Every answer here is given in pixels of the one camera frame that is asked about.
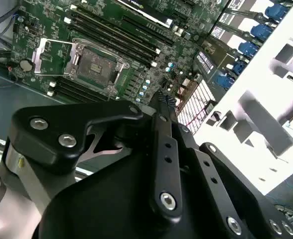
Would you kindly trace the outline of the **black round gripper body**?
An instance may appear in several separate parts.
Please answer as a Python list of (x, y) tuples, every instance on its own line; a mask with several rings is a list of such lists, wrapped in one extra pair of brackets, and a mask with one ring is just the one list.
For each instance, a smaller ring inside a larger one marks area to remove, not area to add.
[(61, 191), (48, 205), (40, 239), (230, 239), (205, 183), (180, 171), (182, 217), (169, 223), (150, 205), (152, 164), (126, 157)]

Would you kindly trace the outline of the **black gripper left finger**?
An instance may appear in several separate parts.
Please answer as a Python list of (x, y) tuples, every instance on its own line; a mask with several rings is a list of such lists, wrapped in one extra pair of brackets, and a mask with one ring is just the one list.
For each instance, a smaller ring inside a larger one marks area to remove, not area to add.
[(160, 93), (151, 103), (152, 114), (130, 101), (28, 107), (13, 114), (7, 151), (29, 164), (35, 185), (22, 183), (41, 215), (71, 185), (79, 162), (143, 147), (152, 163), (151, 209), (165, 219), (181, 218), (176, 115)]

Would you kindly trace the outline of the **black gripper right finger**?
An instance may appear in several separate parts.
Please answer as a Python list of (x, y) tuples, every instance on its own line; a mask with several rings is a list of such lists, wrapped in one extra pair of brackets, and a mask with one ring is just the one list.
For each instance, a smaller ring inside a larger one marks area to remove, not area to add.
[(219, 239), (293, 239), (286, 216), (213, 144), (196, 144), (178, 123), (173, 100), (160, 98), (160, 209), (178, 223), (183, 213), (180, 168), (191, 176), (192, 209), (207, 208), (203, 232)]

